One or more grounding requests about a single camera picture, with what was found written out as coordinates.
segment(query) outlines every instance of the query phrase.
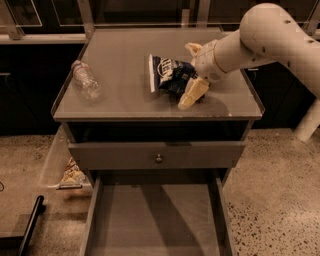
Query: terrazzo floor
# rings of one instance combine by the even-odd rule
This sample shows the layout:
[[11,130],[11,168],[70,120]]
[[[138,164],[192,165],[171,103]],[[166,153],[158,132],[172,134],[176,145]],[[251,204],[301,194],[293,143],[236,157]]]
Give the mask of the terrazzo floor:
[[[73,256],[91,198],[66,199],[41,185],[53,139],[0,137],[0,236],[22,234],[42,194],[46,211],[38,218],[28,255]],[[305,143],[290,129],[250,131],[224,194],[238,255],[320,256],[320,130]],[[15,252],[0,250],[0,255]]]

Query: black cabinet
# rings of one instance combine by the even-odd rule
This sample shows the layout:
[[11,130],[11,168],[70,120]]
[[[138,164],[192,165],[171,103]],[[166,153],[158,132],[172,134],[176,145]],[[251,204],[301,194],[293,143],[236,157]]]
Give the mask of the black cabinet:
[[246,70],[266,111],[253,128],[295,128],[315,96],[285,67],[273,63]]
[[56,132],[50,110],[82,47],[0,46],[0,135]]

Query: gray cabinet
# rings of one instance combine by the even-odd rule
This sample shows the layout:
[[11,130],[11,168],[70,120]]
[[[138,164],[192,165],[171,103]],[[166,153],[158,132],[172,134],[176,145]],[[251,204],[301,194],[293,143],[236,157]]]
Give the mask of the gray cabinet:
[[94,186],[81,255],[235,253],[221,180],[263,106],[242,71],[187,111],[151,93],[148,76],[149,54],[190,61],[187,42],[221,37],[212,28],[95,31],[82,60],[104,99],[81,100],[70,76],[52,109]]

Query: drawer front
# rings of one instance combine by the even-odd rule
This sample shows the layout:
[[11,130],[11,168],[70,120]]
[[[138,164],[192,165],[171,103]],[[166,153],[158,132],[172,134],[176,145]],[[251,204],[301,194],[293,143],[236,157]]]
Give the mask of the drawer front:
[[244,142],[71,143],[83,170],[231,168]]

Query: black snack package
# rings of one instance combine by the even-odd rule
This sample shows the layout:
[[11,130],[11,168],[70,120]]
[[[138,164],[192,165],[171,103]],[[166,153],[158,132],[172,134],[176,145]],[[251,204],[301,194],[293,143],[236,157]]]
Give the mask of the black snack package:
[[182,96],[190,78],[197,78],[197,73],[190,63],[151,54],[149,71],[151,92],[162,89],[177,96]]

